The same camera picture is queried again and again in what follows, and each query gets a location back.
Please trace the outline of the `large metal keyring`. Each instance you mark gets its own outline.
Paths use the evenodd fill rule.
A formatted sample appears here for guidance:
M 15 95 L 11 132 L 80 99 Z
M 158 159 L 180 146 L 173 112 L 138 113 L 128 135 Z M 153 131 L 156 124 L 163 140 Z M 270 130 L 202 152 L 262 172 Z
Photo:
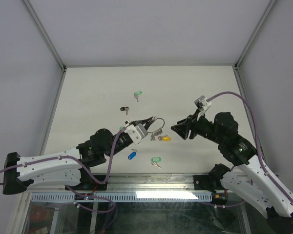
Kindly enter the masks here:
M 161 118 L 161 117 L 154 117 L 154 118 L 156 119 L 156 121 L 160 120 L 160 121 L 162 122 L 161 126 L 160 126 L 160 127 L 156 127 L 154 131 L 156 131 L 156 130 L 158 130 L 158 129 L 160 129 L 160 128 L 163 129 L 163 127 L 165 126 L 165 123 L 166 123 L 165 120 L 164 120 L 163 118 Z M 154 131 L 151 131 L 151 130 L 149 130 L 149 129 L 147 130 L 147 132 L 148 132 L 149 134 L 152 134 Z

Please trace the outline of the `bunch of silver keys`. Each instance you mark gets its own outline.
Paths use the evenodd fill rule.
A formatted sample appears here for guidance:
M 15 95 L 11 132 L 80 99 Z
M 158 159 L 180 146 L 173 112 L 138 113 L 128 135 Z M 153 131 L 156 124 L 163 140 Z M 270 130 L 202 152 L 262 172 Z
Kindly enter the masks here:
M 151 142 L 155 141 L 162 133 L 163 133 L 163 129 L 162 128 L 154 131 L 151 134 L 151 137 L 150 137 Z

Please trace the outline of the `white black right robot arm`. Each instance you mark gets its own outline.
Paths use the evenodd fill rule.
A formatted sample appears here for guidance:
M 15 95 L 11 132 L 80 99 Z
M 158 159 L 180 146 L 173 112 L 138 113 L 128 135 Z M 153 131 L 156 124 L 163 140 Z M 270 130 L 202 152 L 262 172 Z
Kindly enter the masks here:
M 255 182 L 254 186 L 250 185 L 219 163 L 200 182 L 204 189 L 211 192 L 221 187 L 228 189 L 257 209 L 275 233 L 293 233 L 293 193 L 260 161 L 256 148 L 239 135 L 238 123 L 230 112 L 218 113 L 214 121 L 195 113 L 171 129 L 184 140 L 201 136 L 216 143 L 221 155 Z

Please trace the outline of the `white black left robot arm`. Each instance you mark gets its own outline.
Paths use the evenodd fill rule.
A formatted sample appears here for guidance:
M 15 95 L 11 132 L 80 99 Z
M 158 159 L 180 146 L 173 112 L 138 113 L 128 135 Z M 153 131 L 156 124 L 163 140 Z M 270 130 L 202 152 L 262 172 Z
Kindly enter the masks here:
M 24 157 L 9 153 L 2 172 L 2 192 L 16 195 L 47 185 L 79 186 L 85 190 L 93 180 L 106 184 L 113 157 L 131 144 L 141 143 L 156 119 L 126 121 L 115 135 L 108 129 L 99 129 L 84 143 L 55 154 Z

